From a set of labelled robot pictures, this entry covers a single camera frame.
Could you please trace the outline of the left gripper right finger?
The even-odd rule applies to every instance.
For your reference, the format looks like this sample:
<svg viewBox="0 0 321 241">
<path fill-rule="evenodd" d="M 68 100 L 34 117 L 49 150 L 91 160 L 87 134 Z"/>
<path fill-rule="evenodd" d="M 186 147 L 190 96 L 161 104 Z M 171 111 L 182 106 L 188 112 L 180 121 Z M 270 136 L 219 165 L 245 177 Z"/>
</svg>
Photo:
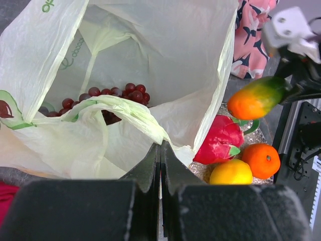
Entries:
<svg viewBox="0 0 321 241">
<path fill-rule="evenodd" d="M 186 240 L 184 221 L 179 201 L 185 187 L 205 185 L 175 155 L 170 143 L 163 141 L 160 148 L 162 184 L 163 231 L 168 240 Z"/>
</svg>

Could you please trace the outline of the yellow lemon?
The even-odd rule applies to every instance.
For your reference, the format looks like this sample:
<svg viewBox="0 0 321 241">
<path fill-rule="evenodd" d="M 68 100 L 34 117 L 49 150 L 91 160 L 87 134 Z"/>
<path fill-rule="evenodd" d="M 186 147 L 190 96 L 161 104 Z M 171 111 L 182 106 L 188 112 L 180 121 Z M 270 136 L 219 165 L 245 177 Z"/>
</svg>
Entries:
<svg viewBox="0 0 321 241">
<path fill-rule="evenodd" d="M 249 165 L 239 159 L 217 165 L 209 179 L 211 185 L 248 185 L 252 184 L 253 175 Z"/>
</svg>

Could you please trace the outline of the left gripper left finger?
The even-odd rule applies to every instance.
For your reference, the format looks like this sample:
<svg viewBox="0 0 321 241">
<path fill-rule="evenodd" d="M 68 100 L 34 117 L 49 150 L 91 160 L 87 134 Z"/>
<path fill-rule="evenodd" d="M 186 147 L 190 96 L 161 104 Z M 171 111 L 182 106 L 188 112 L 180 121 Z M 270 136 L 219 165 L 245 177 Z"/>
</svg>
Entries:
<svg viewBox="0 0 321 241">
<path fill-rule="evenodd" d="M 152 144 L 146 156 L 122 180 L 132 182 L 124 240 L 158 240 L 160 145 Z"/>
</svg>

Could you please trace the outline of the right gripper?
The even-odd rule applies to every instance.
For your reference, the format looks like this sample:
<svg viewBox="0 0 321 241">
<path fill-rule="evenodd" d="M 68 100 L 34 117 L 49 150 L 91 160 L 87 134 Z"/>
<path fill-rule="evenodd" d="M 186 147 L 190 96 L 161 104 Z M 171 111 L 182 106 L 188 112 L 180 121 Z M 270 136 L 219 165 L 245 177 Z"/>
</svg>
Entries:
<svg viewBox="0 0 321 241">
<path fill-rule="evenodd" d="M 274 76 L 283 79 L 292 76 L 279 104 L 320 98 L 320 64 L 309 57 L 290 52 L 287 46 L 279 48 L 278 53 L 280 62 Z"/>
</svg>

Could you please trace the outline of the pale green plastic bag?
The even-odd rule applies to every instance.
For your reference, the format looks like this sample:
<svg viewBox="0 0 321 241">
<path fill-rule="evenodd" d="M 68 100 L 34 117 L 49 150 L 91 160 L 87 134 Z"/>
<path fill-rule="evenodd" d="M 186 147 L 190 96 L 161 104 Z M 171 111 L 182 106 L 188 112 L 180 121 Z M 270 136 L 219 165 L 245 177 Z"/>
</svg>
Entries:
<svg viewBox="0 0 321 241">
<path fill-rule="evenodd" d="M 237 1 L 30 1 L 1 33 L 1 166 L 119 178 L 152 144 L 190 165 L 217 114 Z"/>
</svg>

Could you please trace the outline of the red dragon fruit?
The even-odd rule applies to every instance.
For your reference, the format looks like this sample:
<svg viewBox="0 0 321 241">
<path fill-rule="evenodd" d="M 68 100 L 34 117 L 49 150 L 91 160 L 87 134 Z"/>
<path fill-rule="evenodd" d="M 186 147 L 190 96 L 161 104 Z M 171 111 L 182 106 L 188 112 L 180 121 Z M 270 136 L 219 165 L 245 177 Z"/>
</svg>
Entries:
<svg viewBox="0 0 321 241">
<path fill-rule="evenodd" d="M 240 153 L 240 147 L 245 143 L 244 136 L 257 130 L 260 120 L 254 120 L 250 129 L 241 130 L 241 127 L 246 124 L 248 124 L 246 120 L 216 115 L 193 161 L 210 165 L 234 158 Z"/>
</svg>

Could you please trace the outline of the orange green mango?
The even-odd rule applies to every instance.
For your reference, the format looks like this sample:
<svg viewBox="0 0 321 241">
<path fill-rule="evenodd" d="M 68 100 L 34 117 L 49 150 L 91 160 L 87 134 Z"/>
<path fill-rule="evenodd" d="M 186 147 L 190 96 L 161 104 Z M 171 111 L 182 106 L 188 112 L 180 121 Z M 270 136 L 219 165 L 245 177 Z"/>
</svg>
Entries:
<svg viewBox="0 0 321 241">
<path fill-rule="evenodd" d="M 291 90 L 283 78 L 275 76 L 254 80 L 238 90 L 227 102 L 229 113 L 240 120 L 254 120 L 266 116 Z"/>
</svg>

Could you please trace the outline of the orange tangerine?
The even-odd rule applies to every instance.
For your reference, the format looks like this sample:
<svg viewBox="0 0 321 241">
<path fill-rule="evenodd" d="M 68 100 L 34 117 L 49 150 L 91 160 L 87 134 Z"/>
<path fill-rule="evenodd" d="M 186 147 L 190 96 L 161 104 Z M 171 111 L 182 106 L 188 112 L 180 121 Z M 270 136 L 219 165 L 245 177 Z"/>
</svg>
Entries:
<svg viewBox="0 0 321 241">
<path fill-rule="evenodd" d="M 255 178 L 268 179 L 280 168 L 277 150 L 268 144 L 259 143 L 247 146 L 241 160 L 250 166 Z"/>
</svg>

